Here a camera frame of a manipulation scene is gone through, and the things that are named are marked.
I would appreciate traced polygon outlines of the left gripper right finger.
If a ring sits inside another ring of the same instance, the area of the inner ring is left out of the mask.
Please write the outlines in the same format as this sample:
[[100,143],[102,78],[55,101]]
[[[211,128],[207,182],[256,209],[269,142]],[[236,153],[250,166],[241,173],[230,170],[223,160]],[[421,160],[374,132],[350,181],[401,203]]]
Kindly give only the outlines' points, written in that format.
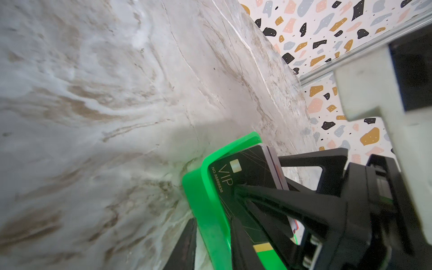
[[236,217],[230,219],[231,261],[233,270],[265,270],[243,225]]

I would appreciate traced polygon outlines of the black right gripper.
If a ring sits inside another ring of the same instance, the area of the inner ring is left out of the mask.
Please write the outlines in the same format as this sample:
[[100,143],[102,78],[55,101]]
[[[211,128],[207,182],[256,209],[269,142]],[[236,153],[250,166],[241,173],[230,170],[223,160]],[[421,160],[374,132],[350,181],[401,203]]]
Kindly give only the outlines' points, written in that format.
[[[293,191],[246,187],[247,211],[275,250],[297,250],[309,270],[423,270],[425,237],[392,158],[373,154],[349,163],[346,148],[280,156],[282,167],[320,167],[311,190],[287,178]],[[271,217],[279,212],[305,227],[295,245]]]

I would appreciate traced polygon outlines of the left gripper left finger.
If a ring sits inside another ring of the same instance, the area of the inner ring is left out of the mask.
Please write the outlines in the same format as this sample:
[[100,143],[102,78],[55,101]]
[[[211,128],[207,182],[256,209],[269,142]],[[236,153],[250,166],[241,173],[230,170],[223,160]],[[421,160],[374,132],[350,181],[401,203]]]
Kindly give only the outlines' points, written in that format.
[[194,270],[197,220],[189,219],[163,270]]

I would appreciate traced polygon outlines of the green plastic card tray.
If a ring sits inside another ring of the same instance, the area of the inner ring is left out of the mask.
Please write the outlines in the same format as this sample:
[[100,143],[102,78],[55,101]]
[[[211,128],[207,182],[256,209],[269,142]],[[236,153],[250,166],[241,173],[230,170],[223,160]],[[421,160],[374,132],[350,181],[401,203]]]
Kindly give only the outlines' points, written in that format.
[[187,173],[182,180],[187,200],[215,270],[231,270],[231,210],[220,199],[222,181],[213,179],[211,164],[262,143],[257,132],[252,132],[207,156],[199,169]]

